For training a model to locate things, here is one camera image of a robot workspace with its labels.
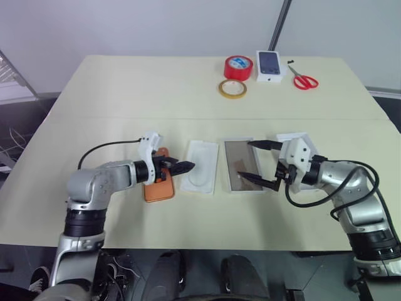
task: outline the black shoe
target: black shoe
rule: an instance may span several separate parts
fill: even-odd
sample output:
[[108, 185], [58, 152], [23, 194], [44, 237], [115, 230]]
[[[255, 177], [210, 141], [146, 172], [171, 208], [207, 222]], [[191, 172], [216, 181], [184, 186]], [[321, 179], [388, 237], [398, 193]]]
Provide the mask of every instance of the black shoe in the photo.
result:
[[50, 272], [46, 267], [39, 267], [33, 271], [28, 290], [41, 293], [49, 287]]

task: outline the robotic arm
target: robotic arm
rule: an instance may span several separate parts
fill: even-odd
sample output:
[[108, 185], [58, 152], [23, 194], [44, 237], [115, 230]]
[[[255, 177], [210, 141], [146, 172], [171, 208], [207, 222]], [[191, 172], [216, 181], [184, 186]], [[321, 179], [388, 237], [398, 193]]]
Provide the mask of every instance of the robotic arm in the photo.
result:
[[79, 169], [67, 185], [68, 209], [64, 232], [51, 272], [50, 288], [35, 301], [89, 301], [100, 249], [105, 241], [106, 211], [113, 193], [164, 181], [162, 167], [171, 176], [190, 171], [195, 164], [154, 156], [162, 137], [147, 132], [140, 139], [140, 161], [109, 162], [95, 169]]
[[[249, 181], [278, 191], [281, 180], [286, 183], [287, 200], [294, 206], [307, 208], [332, 200], [331, 216], [340, 222], [347, 234], [359, 272], [367, 277], [401, 276], [401, 244], [393, 227], [383, 196], [378, 190], [378, 174], [369, 165], [356, 161], [329, 161], [322, 156], [310, 159], [310, 148], [302, 138], [283, 143], [260, 140], [248, 144], [261, 149], [280, 151], [275, 181], [259, 175], [239, 172]], [[375, 179], [366, 170], [370, 169]], [[369, 190], [367, 182], [372, 183]], [[300, 204], [289, 192], [300, 191], [300, 184], [324, 190], [322, 200]]]

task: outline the red scissors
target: red scissors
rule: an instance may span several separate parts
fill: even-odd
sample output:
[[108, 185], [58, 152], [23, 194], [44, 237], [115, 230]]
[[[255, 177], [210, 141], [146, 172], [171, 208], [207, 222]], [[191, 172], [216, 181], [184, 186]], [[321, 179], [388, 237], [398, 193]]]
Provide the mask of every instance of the red scissors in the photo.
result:
[[288, 65], [288, 68], [294, 73], [295, 77], [293, 79], [294, 85], [301, 90], [314, 89], [319, 85], [319, 82], [313, 77], [308, 77], [306, 75], [299, 74], [292, 67]]

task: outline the tape roll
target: tape roll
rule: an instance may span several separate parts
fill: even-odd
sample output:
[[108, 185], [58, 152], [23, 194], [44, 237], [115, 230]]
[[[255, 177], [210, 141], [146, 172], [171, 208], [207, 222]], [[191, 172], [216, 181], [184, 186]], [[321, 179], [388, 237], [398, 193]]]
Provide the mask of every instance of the tape roll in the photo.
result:
[[246, 86], [239, 80], [223, 80], [219, 85], [219, 92], [227, 98], [241, 98], [246, 93]]
[[253, 62], [242, 55], [233, 55], [226, 59], [224, 76], [232, 80], [247, 80], [251, 76]]

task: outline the orange phone case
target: orange phone case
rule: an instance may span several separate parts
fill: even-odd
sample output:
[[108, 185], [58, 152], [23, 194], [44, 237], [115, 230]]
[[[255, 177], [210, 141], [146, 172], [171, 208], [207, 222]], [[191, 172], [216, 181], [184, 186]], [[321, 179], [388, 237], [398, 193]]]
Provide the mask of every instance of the orange phone case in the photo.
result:
[[[157, 155], [169, 156], [169, 150], [165, 147], [161, 147], [156, 152]], [[143, 186], [143, 194], [145, 201], [148, 203], [162, 201], [164, 199], [171, 199], [174, 197], [174, 183], [170, 171], [167, 168], [162, 168], [162, 171], [166, 175], [166, 180], [154, 183], [152, 185]]]

